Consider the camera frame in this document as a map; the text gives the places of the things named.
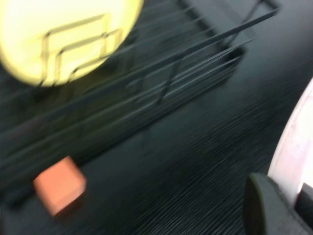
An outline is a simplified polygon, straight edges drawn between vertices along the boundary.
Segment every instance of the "black object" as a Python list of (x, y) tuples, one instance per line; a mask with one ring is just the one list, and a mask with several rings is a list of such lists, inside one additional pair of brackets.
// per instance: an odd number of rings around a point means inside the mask
[(261, 173), (250, 174), (247, 179), (243, 219), (247, 235), (313, 234), (277, 184)]
[(0, 207), (0, 235), (2, 235), (2, 211), (1, 211), (1, 207)]
[(313, 188), (311, 186), (303, 184), (294, 209), (313, 229)]

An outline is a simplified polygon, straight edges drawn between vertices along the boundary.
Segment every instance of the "black surface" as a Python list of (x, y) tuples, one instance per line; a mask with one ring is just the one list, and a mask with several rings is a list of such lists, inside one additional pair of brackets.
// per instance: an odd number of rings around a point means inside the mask
[(53, 221), (31, 197), (2, 210), (5, 234), (243, 234), (246, 177), (266, 172), (313, 73), (312, 11), (285, 0), (232, 79), (85, 165), (73, 217)]

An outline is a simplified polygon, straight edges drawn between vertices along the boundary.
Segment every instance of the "black wire rack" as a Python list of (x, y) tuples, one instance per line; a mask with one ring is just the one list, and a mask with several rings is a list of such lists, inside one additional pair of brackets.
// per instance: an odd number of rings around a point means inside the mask
[[(220, 33), (197, 1), (146, 0), (118, 50), (65, 85), (30, 87), (2, 69), (0, 190), (30, 182), (66, 155), (82, 164), (226, 81), (252, 40), (236, 44), (238, 34), (278, 9), (270, 0), (256, 1), (239, 25)], [(261, 5), (268, 12), (253, 18)]]

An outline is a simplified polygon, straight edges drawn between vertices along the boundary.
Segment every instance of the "dark floor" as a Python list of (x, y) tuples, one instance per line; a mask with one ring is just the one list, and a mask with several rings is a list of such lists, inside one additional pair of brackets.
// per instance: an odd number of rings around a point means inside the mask
[(34, 196), (4, 209), (5, 234), (244, 234), (245, 178), (266, 172), (313, 74), (312, 12), (284, 0), (227, 83), (83, 167), (80, 211), (53, 221)]

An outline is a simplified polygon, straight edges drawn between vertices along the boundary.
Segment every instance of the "orange block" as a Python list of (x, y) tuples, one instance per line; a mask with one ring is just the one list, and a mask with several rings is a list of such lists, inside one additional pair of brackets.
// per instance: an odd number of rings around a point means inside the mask
[(47, 170), (35, 180), (37, 195), (52, 216), (59, 214), (75, 202), (86, 189), (86, 178), (67, 156)]

